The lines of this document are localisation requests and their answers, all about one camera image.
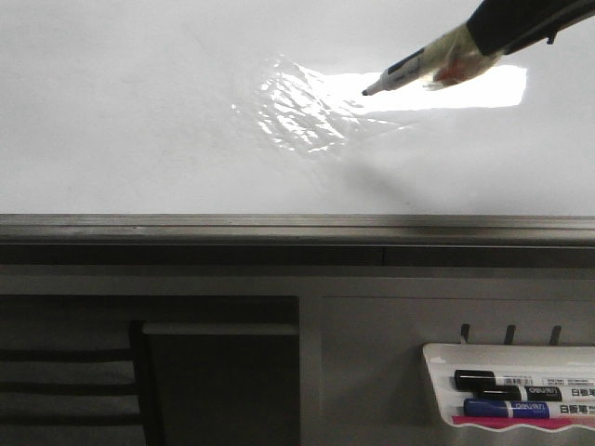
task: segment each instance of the black marker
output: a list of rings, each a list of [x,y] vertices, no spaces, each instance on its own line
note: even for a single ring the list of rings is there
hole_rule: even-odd
[[[548,372],[495,373],[488,370],[456,370],[455,386],[463,391],[477,391],[494,386],[595,387],[595,378],[556,376]]]
[[[595,387],[494,386],[479,389],[477,397],[498,401],[595,401]]]

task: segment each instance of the white whiteboard surface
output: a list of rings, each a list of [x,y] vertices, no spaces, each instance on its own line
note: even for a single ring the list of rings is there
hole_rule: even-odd
[[[594,216],[595,19],[361,96],[479,4],[0,0],[0,213]]]

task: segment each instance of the marker cap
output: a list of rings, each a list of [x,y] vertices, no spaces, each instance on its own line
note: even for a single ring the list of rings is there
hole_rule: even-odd
[[[509,418],[509,408],[504,401],[475,400],[467,398],[463,403],[466,416],[494,416]]]
[[[458,390],[474,391],[484,387],[494,387],[494,372],[485,370],[455,370],[455,386]]]
[[[520,401],[521,391],[517,386],[493,386],[477,390],[478,398],[498,401]]]

